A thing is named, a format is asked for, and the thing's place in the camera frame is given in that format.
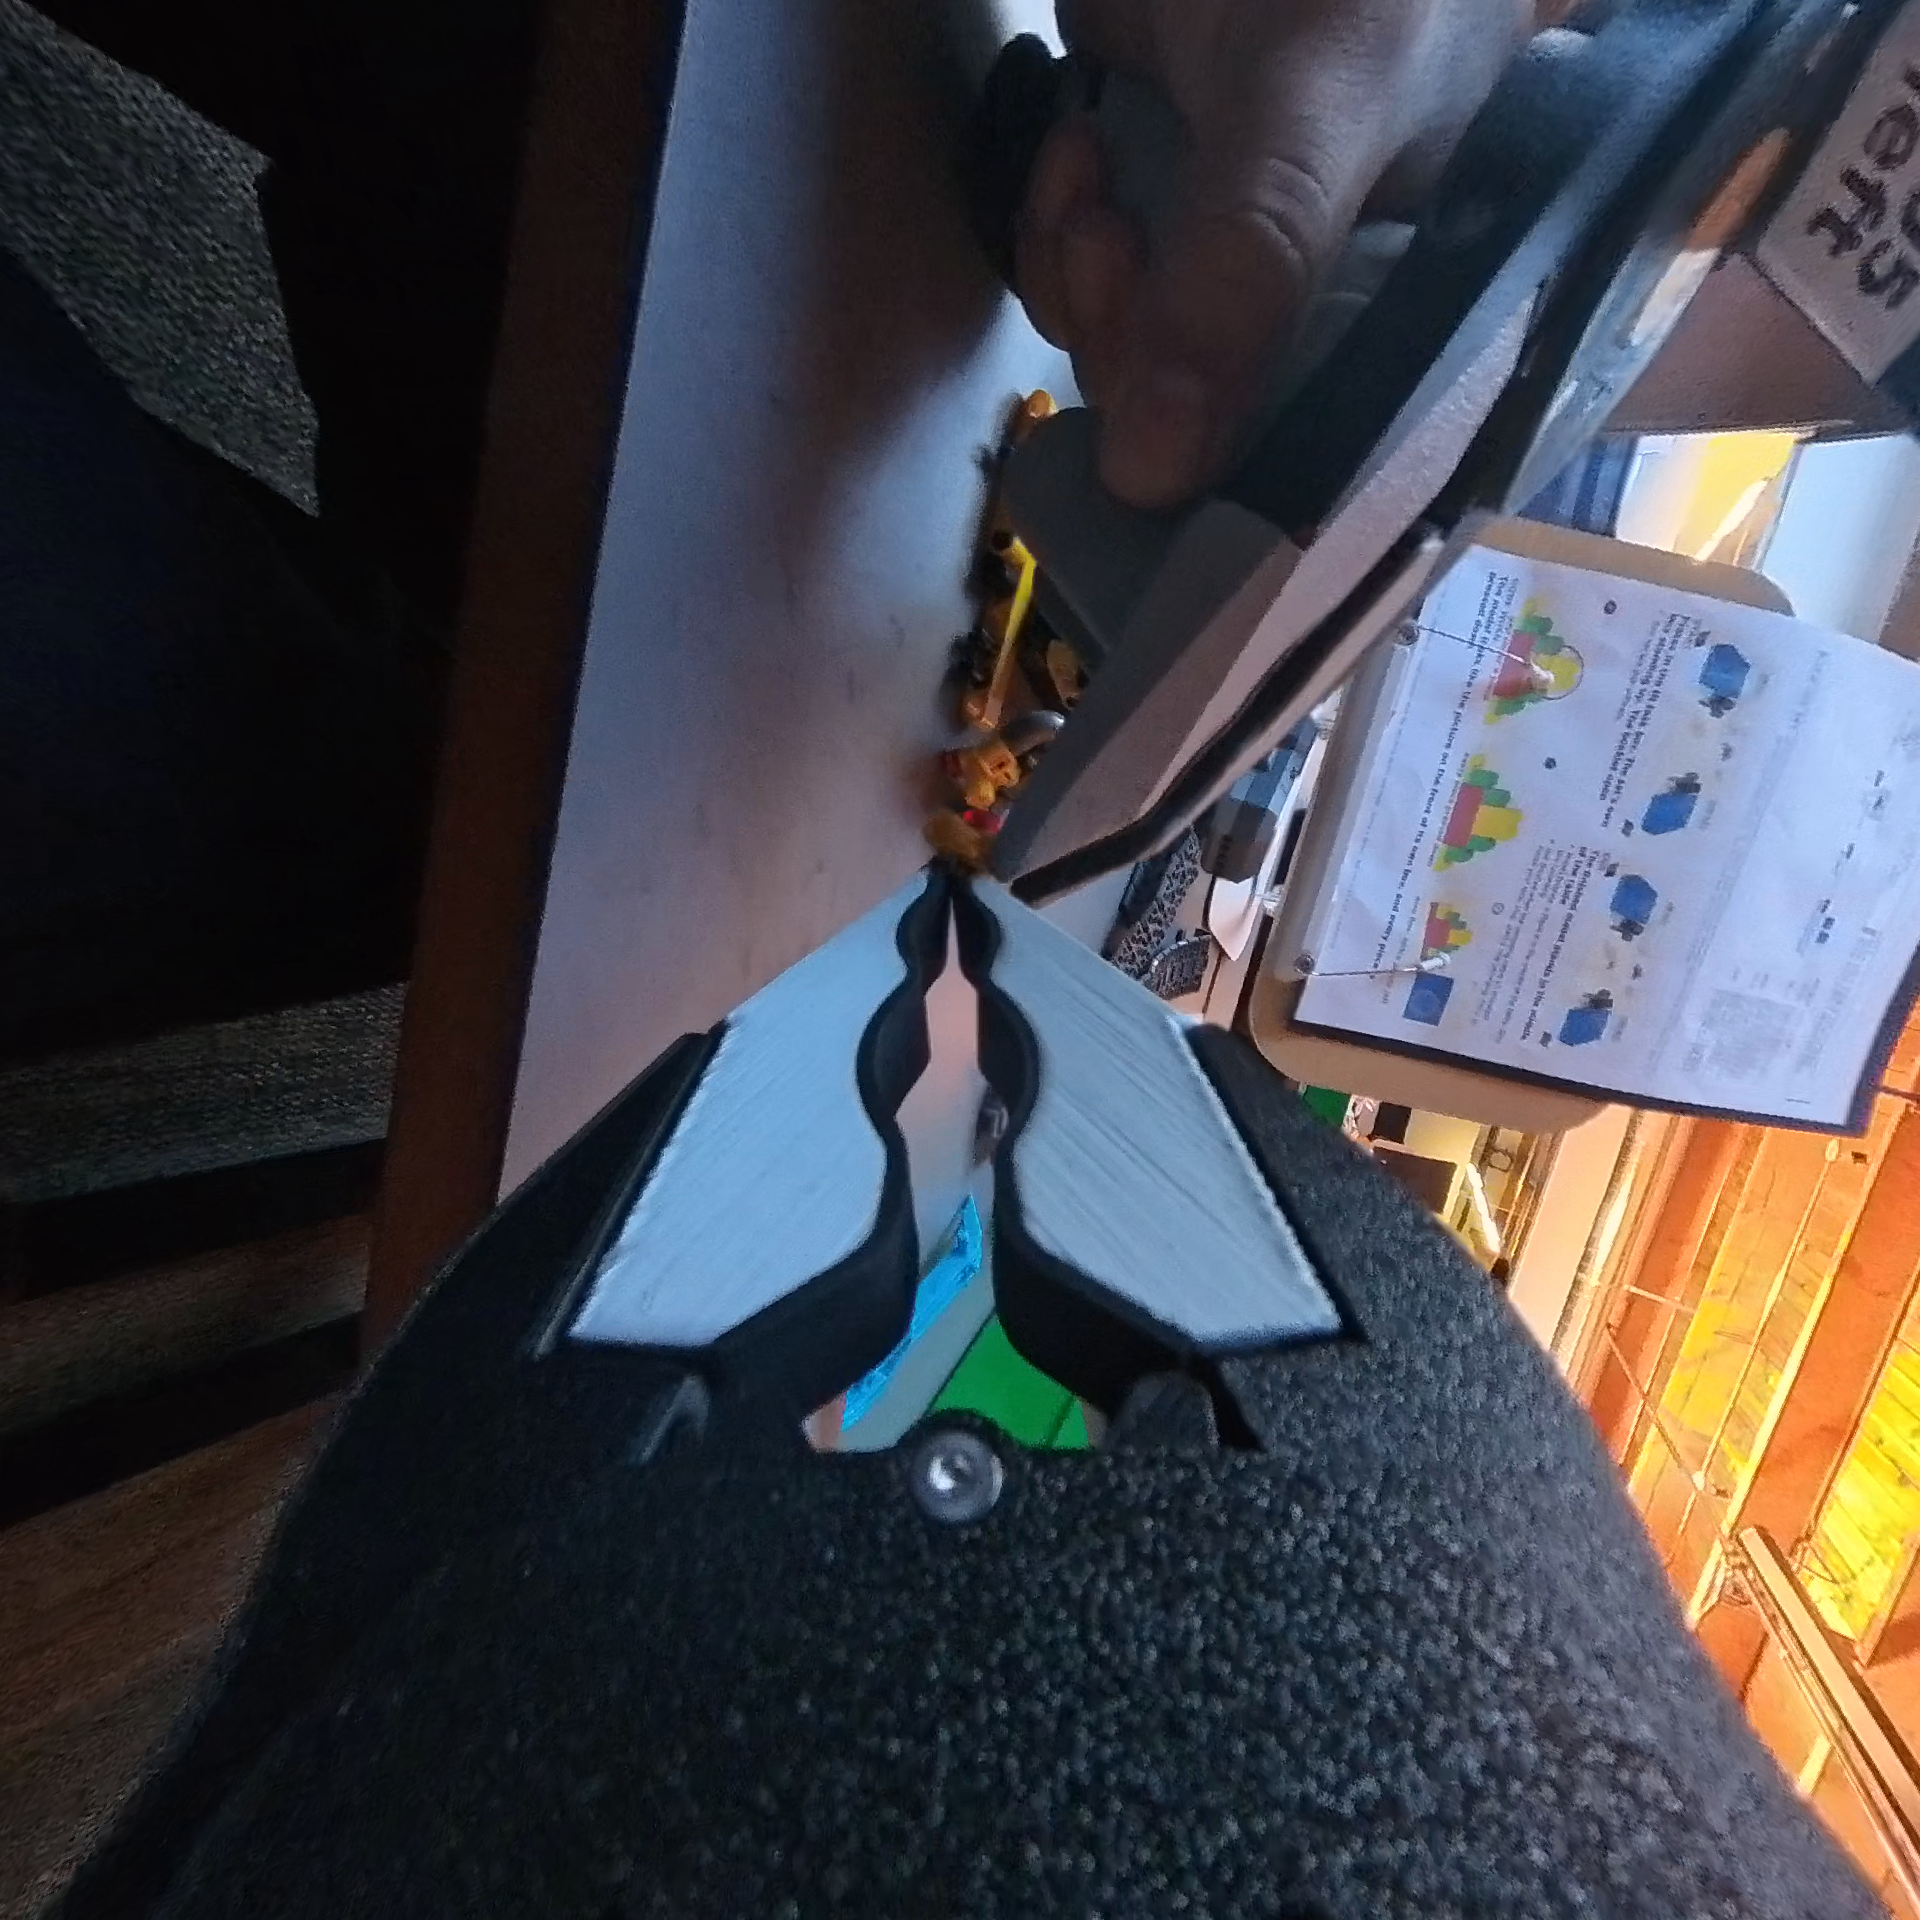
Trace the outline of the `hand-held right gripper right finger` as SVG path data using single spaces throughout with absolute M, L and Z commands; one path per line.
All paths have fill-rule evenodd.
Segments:
M 990 879 L 956 887 L 1003 1109 L 992 1278 L 1015 1349 L 1083 1402 L 1342 1338 L 1342 1310 L 1192 1023 Z

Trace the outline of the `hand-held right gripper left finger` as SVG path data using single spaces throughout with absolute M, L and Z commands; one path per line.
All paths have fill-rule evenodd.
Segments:
M 904 1335 L 904 1138 L 952 884 L 920 874 L 744 999 L 607 1220 L 569 1341 L 712 1379 L 859 1379 Z

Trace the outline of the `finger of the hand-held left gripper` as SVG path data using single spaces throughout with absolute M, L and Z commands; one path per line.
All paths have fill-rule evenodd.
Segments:
M 1228 501 L 1198 508 L 1012 802 L 1012 879 L 1107 874 L 1190 819 L 1182 780 L 1261 678 L 1357 583 L 1349 512 L 1295 542 Z
M 1381 638 L 1422 596 L 1440 558 L 1444 558 L 1441 531 L 1405 531 L 1357 574 L 1356 587 L 1297 638 L 1235 720 L 1196 754 L 1179 790 L 1179 804 L 1190 810 L 1190 819 L 1168 839 L 1166 847 L 1188 824 L 1196 824 L 1295 722 L 1339 690 Z M 1123 871 L 1126 868 L 1110 866 L 1104 874 L 1089 868 L 1045 871 L 1039 884 L 1023 884 L 1023 901 L 1043 906 Z

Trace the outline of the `black toy box assembly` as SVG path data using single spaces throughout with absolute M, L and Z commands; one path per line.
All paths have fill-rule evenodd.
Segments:
M 968 574 L 973 616 L 951 648 L 956 743 L 941 756 L 952 810 L 981 830 L 1036 772 L 1088 683 L 1088 655 L 1043 611 L 1045 574 L 1005 502 L 1012 455 L 1055 414 L 1047 390 L 1017 397 L 982 463 L 990 490 Z

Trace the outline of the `green plastic bin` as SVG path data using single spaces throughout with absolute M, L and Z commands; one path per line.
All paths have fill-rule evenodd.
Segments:
M 1353 1333 L 1336 1290 L 1200 1074 L 1173 1111 L 1110 1115 L 990 1087 L 976 1160 L 992 1171 L 992 1307 L 935 1399 L 1038 1448 L 1088 1448 L 1134 1392 L 1190 1382 L 1247 1448 L 1225 1368 Z

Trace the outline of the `person's left hand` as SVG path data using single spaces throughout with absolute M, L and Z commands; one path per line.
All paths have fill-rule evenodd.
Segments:
M 1096 475 L 1164 509 L 1235 466 L 1356 221 L 1411 212 L 1517 51 L 1524 3 L 1083 3 L 1063 43 L 1157 86 L 1183 122 L 1161 228 L 1120 212 L 1093 116 L 1039 146 L 1015 295 L 1072 358 Z

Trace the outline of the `grey toy brick block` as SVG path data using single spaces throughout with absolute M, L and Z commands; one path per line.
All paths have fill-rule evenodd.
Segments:
M 1286 739 L 1211 807 L 1200 868 L 1217 882 L 1263 890 L 1297 846 L 1320 778 L 1325 743 Z

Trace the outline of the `long grey toy track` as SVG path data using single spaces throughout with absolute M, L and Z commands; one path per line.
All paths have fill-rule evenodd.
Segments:
M 1205 989 L 1217 960 L 1209 928 L 1179 920 L 1200 878 L 1201 839 L 1188 827 L 1179 840 L 1134 866 L 1101 943 L 1110 967 L 1161 1002 L 1182 1002 Z

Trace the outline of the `instruction sign stand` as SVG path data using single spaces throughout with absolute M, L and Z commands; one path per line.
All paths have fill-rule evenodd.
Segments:
M 1918 674 L 1757 572 L 1521 518 L 1344 687 L 1245 1026 L 1566 1130 L 1859 1135 L 1916 1007 Z

